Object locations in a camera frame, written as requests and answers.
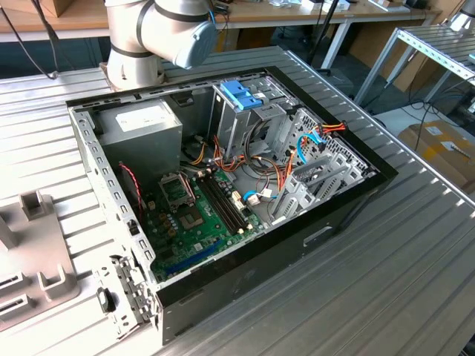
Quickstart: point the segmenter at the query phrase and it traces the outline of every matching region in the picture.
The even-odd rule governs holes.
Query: slotted aluminum surface
[[[468,60],[468,55],[475,53],[475,30],[462,35],[445,25],[403,27],[398,29],[398,38],[460,78],[475,83],[475,64]]]
[[[215,54],[172,80],[276,65],[398,169],[343,234],[158,351],[145,327],[121,343],[91,268],[113,236],[86,179],[64,101],[107,93],[99,70],[0,82],[1,203],[52,194],[81,294],[2,334],[15,355],[457,355],[475,332],[474,204],[352,102],[278,47]]]

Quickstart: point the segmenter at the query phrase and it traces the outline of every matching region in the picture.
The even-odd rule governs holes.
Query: desk
[[[297,56],[278,47],[214,53],[171,81],[278,66],[399,172],[343,233],[188,330],[159,355],[457,355],[475,332],[475,203]],[[53,196],[81,294],[2,332],[7,355],[155,355],[146,326],[117,343],[91,269],[112,254],[65,100],[107,93],[98,69],[0,81],[0,204]]]
[[[238,1],[230,4],[230,8],[230,29],[316,24],[318,20],[317,10],[309,12],[300,6],[281,9],[273,7],[266,0],[261,3]],[[47,39],[37,15],[12,10],[7,10],[7,13],[25,41]],[[331,67],[352,23],[423,19],[423,24],[430,24],[439,13],[437,9],[388,13],[365,0],[351,4],[348,11],[335,13],[332,17],[330,23],[339,26],[322,67]],[[325,16],[322,13],[321,23]],[[224,18],[217,16],[216,19],[218,28],[223,28]],[[107,13],[102,0],[76,0],[60,18],[48,18],[48,21],[62,39],[109,36]],[[0,18],[0,42],[15,41],[6,21]]]

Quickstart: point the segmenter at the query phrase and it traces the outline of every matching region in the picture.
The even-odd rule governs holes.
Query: sticker
[[[444,142],[440,142],[442,143],[442,145],[447,148],[449,151],[453,151],[455,148],[453,148],[454,146],[457,147],[455,145],[455,143],[453,143],[452,141],[444,141]]]
[[[439,130],[438,127],[436,126],[428,126],[425,128],[431,135],[438,136],[438,135],[443,135],[444,133]]]
[[[152,106],[116,116],[117,123],[124,132],[146,128],[173,119],[174,115],[161,106]]]

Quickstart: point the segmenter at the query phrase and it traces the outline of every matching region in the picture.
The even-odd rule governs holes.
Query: red cable
[[[141,222],[142,221],[142,195],[140,195],[139,183],[137,179],[135,178],[135,174],[132,173],[129,167],[127,167],[123,163],[119,163],[119,167],[124,168],[127,171],[127,173],[131,176],[132,181],[134,182],[135,189],[137,192],[137,198],[139,200],[139,220]]]

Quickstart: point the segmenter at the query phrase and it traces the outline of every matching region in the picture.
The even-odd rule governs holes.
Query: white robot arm
[[[119,89],[161,83],[159,57],[191,69],[215,45],[206,0],[105,0],[105,6],[111,32],[108,78]]]

